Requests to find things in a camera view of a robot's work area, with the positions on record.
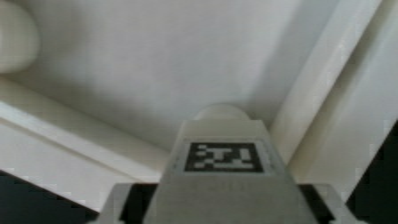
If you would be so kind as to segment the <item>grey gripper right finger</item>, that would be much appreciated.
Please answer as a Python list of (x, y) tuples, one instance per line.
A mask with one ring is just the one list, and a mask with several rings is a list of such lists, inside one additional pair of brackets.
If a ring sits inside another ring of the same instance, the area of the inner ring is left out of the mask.
[(363, 224), (329, 184), (301, 184), (317, 224)]

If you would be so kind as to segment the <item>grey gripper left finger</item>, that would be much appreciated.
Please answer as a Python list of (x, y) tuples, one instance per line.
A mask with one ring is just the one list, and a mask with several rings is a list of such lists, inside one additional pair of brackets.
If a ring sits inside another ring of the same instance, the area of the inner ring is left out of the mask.
[(121, 183), (114, 186), (97, 224), (145, 224), (157, 183)]

